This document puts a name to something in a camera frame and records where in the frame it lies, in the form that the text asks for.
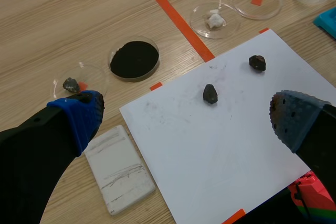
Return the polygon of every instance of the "orange tape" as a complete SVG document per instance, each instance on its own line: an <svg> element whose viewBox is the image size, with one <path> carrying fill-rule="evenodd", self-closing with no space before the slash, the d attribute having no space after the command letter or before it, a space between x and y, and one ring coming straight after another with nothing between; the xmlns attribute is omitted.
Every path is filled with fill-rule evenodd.
<svg viewBox="0 0 336 224"><path fill-rule="evenodd" d="M153 86L150 87L150 89L153 91L154 89L157 89L162 86L162 83L158 82L157 84L154 84Z"/></svg>
<svg viewBox="0 0 336 224"><path fill-rule="evenodd" d="M187 22L175 10L175 8L169 3L168 0L156 1L205 62L215 58L212 52L201 41L198 35L194 33L192 28L187 24Z"/></svg>
<svg viewBox="0 0 336 224"><path fill-rule="evenodd" d="M262 33L266 32L266 31L268 31L268 30L269 30L269 28L266 27L266 28L264 28L263 30L260 30L259 33L262 34Z"/></svg>
<svg viewBox="0 0 336 224"><path fill-rule="evenodd" d="M235 221L239 220L242 216L245 215L244 210L239 210L234 215L232 215L230 218L228 218L226 221L224 221L222 224L232 224Z"/></svg>

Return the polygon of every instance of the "black cable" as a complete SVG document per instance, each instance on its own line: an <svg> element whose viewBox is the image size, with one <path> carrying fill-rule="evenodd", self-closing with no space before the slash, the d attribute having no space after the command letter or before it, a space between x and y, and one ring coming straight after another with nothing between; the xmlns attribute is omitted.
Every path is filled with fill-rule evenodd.
<svg viewBox="0 0 336 224"><path fill-rule="evenodd" d="M307 205L306 205L306 203L305 203L305 201L303 200L303 197L302 197L302 193L301 193L301 190L300 190L300 187L299 187L300 184L301 184L301 182L299 182L295 185L296 190L298 192L296 194L294 194L294 197L295 197L295 199L299 199L299 200L302 201L302 204L303 204L303 207L304 207L304 209L307 213L308 219L311 220L310 212L309 212L308 207L307 207Z"/></svg>

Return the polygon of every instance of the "black soil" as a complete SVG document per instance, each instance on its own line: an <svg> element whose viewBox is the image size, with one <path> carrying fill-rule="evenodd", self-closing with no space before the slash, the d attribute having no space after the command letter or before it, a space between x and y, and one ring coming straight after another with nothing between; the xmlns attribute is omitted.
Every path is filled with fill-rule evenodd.
<svg viewBox="0 0 336 224"><path fill-rule="evenodd" d="M159 52L151 44L131 41L115 53L110 66L119 77L136 78L151 71L158 60Z"/></svg>

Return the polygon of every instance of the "gray rock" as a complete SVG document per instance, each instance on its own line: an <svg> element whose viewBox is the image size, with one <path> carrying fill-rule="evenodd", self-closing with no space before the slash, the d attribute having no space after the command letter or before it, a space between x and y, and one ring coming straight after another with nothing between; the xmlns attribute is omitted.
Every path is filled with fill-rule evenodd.
<svg viewBox="0 0 336 224"><path fill-rule="evenodd" d="M265 71L266 70L266 62L263 56L261 55L253 55L249 58L249 64L255 70Z"/></svg>
<svg viewBox="0 0 336 224"><path fill-rule="evenodd" d="M77 81L71 77L65 80L63 88L71 93L78 93L80 91Z"/></svg>
<svg viewBox="0 0 336 224"><path fill-rule="evenodd" d="M210 104L214 104L218 101L217 92L212 84L207 84L203 91L203 100Z"/></svg>

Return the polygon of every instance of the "wood grain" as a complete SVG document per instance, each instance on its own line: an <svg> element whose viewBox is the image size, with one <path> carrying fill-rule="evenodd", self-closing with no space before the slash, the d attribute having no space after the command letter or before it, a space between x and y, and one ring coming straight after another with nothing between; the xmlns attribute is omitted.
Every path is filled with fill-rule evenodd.
<svg viewBox="0 0 336 224"><path fill-rule="evenodd" d="M188 21L191 10L212 0L169 0ZM311 22L335 0L308 7L283 0L276 17L242 18L230 39L204 43L219 55L269 27L334 86L336 44ZM98 134L121 124L119 107L150 92L202 63L184 36L155 0L0 0L0 130L15 127L52 100L55 76L82 61L101 66L109 79L106 112ZM145 81L125 83L108 70L107 58L120 39L142 35L155 41L161 64ZM65 171L45 210L47 223L175 223L159 190L118 216L109 215L84 156Z"/></svg>

